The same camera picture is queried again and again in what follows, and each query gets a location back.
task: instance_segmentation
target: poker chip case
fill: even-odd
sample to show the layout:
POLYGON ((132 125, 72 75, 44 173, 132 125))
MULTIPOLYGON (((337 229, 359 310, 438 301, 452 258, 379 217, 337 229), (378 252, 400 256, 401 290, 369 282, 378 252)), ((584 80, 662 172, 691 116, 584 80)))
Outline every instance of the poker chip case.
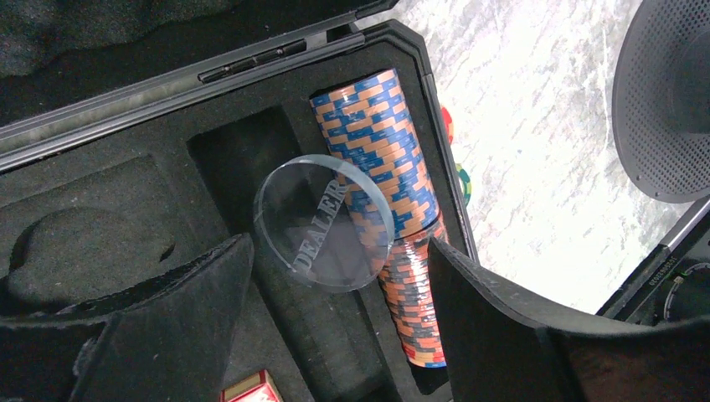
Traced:
MULTIPOLYGON (((38 218, 85 205, 166 239, 158 274, 185 264, 253 232, 270 172, 329 153, 314 94, 396 69, 448 241, 477 260, 424 40, 397 21, 354 24, 394 3, 241 2, 1 78, 0 252, 38 218)), ((378 281, 329 294, 259 251, 251 279, 225 387, 268 369, 285 400, 451 400, 446 368, 408 362, 378 281)))

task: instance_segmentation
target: red playing card box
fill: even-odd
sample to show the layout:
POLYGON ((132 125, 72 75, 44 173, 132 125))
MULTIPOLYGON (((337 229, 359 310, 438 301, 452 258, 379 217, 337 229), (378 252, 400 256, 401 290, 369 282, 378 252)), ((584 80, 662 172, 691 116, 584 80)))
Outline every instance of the red playing card box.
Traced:
POLYGON ((266 370, 222 391, 219 402, 284 402, 266 370))

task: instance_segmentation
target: marble surface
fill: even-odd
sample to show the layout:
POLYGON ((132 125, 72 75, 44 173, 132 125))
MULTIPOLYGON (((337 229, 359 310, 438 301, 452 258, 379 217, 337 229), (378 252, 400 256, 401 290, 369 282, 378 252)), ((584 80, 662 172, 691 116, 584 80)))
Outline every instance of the marble surface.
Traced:
POLYGON ((689 204, 630 182, 611 131, 617 55, 640 0, 401 0, 427 43, 481 264, 596 312, 689 204))

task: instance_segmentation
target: stack of poker chips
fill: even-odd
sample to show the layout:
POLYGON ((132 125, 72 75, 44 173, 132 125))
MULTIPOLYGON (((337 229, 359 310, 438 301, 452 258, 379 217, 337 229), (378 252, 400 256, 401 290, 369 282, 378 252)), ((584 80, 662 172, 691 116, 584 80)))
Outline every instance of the stack of poker chips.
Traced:
MULTIPOLYGON (((409 361, 445 366, 427 269, 430 237, 445 239, 440 210, 396 70, 386 70, 311 99, 328 150, 360 168, 387 199, 394 244, 380 286, 409 361)), ((344 203, 363 245, 388 242, 381 212, 349 185, 344 203)))

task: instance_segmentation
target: speaker grille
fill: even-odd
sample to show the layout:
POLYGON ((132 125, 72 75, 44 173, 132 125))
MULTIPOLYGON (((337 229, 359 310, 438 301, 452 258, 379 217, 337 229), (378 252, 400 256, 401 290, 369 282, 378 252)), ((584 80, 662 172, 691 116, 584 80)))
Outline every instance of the speaker grille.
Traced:
POLYGON ((681 134, 669 117, 679 60, 708 30, 710 0, 645 0, 619 57, 613 97, 617 150, 631 180, 663 201, 689 202, 710 193, 710 135, 681 134))

